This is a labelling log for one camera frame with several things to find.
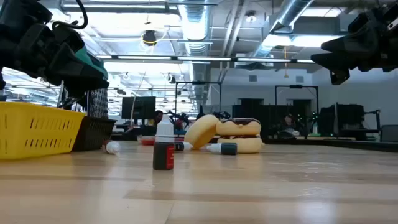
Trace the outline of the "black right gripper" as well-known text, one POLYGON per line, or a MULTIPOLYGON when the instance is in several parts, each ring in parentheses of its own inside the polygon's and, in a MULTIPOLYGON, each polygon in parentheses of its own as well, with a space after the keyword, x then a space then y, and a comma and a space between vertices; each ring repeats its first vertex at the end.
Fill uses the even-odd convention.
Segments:
POLYGON ((350 71, 368 72, 398 68, 398 0, 360 13, 348 26, 349 34, 321 44, 329 52, 313 54, 310 59, 327 69, 332 85, 348 80, 350 71))

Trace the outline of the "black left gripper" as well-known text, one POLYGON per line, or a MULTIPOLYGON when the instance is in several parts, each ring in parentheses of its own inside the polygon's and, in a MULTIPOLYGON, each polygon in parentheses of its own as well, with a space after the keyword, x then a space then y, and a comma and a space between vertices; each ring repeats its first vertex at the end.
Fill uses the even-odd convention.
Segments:
POLYGON ((18 39, 12 39, 11 29, 0 25, 0 90, 6 86, 4 67, 44 78, 52 85, 60 85, 63 80, 72 97, 109 87, 103 77, 82 74, 84 63, 75 53, 83 46, 80 35, 66 26, 50 30, 46 25, 34 24, 18 39))

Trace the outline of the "small white cap bottle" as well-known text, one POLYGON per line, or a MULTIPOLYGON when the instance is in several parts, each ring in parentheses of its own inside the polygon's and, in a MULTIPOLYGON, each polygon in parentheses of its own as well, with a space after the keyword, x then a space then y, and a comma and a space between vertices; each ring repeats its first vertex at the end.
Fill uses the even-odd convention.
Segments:
POLYGON ((118 156, 121 150, 121 146, 116 141, 106 141, 103 145, 103 150, 108 154, 118 156))

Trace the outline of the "red label dropper bottle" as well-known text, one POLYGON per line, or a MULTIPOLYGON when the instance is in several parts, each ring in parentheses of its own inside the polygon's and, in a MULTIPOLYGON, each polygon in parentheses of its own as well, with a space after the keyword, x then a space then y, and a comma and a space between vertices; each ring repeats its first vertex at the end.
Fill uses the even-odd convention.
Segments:
POLYGON ((157 124, 152 166, 154 170, 174 168, 175 137, 174 126, 169 115, 164 114, 157 124))

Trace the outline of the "small silver object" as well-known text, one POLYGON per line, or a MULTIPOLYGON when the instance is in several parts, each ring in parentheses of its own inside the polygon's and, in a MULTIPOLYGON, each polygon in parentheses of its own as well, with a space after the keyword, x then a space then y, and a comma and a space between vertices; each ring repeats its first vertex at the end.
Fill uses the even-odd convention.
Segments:
POLYGON ((191 149, 192 145, 189 142, 177 141, 174 143, 175 152, 190 151, 191 149))

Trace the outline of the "cream toy donut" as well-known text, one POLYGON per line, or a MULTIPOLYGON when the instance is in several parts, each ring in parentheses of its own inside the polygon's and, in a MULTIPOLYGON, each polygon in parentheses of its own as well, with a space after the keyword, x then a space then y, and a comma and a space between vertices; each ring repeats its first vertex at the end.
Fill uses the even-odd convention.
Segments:
POLYGON ((216 135, 216 125, 219 119, 211 114, 196 120, 185 134, 184 141, 192 145, 192 149, 199 149, 208 144, 216 135))

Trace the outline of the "black plastic basket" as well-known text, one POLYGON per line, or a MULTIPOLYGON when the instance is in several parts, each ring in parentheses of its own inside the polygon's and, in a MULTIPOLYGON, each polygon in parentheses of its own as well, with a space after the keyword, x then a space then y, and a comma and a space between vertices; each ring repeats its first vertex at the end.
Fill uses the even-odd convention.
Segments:
POLYGON ((116 120, 85 116, 72 152, 98 150, 110 139, 116 120))

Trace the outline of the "yellow plastic basket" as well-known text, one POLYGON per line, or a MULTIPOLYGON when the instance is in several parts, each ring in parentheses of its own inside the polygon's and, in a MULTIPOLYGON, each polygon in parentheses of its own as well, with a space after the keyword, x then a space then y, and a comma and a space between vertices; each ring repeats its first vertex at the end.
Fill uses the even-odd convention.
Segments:
POLYGON ((84 117, 48 106, 0 102, 0 160, 71 152, 84 117))

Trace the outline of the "black background robot station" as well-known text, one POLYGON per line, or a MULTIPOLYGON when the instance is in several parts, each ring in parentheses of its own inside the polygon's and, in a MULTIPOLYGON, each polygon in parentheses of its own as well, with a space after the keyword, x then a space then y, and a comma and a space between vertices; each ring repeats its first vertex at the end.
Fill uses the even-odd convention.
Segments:
POLYGON ((362 105, 336 103, 320 110, 317 120, 318 132, 323 136, 366 141, 367 134, 380 133, 380 113, 380 110, 365 112, 362 105), (367 114, 373 114, 376 118, 376 127, 373 129, 364 126, 367 114))

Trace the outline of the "black background monitor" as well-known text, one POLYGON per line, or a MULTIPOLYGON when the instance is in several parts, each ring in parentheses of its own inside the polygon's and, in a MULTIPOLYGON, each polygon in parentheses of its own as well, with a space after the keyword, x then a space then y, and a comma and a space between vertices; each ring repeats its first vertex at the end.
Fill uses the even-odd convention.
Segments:
POLYGON ((154 119, 155 96, 137 96, 122 98, 122 119, 154 119))

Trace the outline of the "red plastic container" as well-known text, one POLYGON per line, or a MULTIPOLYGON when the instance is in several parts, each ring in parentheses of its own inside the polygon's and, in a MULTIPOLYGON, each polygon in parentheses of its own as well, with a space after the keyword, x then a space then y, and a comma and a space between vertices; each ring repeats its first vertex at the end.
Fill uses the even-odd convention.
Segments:
POLYGON ((138 136, 137 141, 143 146, 153 146, 155 144, 155 136, 138 136))

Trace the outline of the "black partition panel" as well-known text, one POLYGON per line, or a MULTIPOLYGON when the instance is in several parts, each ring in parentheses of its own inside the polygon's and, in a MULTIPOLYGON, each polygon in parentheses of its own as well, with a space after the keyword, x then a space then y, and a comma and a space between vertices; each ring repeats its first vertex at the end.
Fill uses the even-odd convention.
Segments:
POLYGON ((305 110, 294 105, 233 105, 233 118, 254 118, 261 123, 261 137, 273 138, 284 129, 285 117, 290 116, 293 129, 301 136, 308 134, 305 110))

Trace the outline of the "overhead LED light bar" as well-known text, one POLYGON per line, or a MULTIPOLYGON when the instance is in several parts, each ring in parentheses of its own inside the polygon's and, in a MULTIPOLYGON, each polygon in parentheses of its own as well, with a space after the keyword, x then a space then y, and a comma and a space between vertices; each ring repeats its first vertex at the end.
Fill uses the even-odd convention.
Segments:
POLYGON ((247 62, 247 63, 314 63, 310 59, 296 58, 244 58, 244 57, 194 57, 194 56, 158 56, 158 55, 97 55, 104 60, 156 60, 181 62, 247 62))

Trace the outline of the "black background rig frame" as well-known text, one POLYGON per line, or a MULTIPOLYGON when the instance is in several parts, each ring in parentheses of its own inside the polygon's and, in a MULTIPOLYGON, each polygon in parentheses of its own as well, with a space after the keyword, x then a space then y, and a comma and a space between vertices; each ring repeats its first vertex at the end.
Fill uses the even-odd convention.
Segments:
POLYGON ((210 113, 213 112, 214 104, 211 103, 211 90, 214 90, 218 94, 218 103, 215 106, 218 107, 217 112, 221 112, 221 93, 222 87, 221 82, 207 82, 207 81, 176 81, 174 88, 174 113, 178 110, 178 99, 181 98, 182 102, 185 98, 183 93, 187 92, 187 103, 192 105, 192 109, 199 115, 206 114, 206 107, 210 107, 210 113))
POLYGON ((317 86, 303 86, 303 85, 276 85, 274 87, 274 103, 275 103, 275 125, 274 125, 274 130, 275 130, 275 136, 277 139, 280 140, 295 140, 297 136, 303 136, 305 139, 308 136, 309 131, 312 130, 313 128, 313 121, 310 121, 310 119, 317 119, 317 114, 319 112, 319 105, 318 105, 318 87, 317 86), (290 88, 290 89, 302 89, 302 88, 313 88, 316 93, 316 110, 312 112, 312 114, 309 114, 310 112, 310 106, 309 108, 306 108, 305 102, 308 100, 302 100, 303 102, 299 104, 295 104, 295 101, 293 102, 293 105, 289 105, 286 103, 285 105, 282 105, 282 109, 278 105, 278 88, 290 88), (291 114, 294 117, 295 124, 296 124, 296 131, 290 132, 290 131, 282 131, 280 129, 280 126, 282 124, 282 120, 286 114, 291 114))

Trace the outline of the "silver round air duct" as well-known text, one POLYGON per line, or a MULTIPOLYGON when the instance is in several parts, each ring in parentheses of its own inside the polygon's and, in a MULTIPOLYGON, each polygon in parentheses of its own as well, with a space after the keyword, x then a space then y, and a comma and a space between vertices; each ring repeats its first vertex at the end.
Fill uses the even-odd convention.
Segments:
POLYGON ((207 57, 210 54, 211 7, 207 0, 184 0, 178 5, 182 18, 183 38, 189 57, 207 57))
POLYGON ((252 52, 251 57, 266 58, 275 46, 280 45, 274 32, 282 30, 283 34, 291 34, 294 23, 312 2, 314 0, 284 0, 277 13, 267 16, 262 28, 261 43, 252 52))

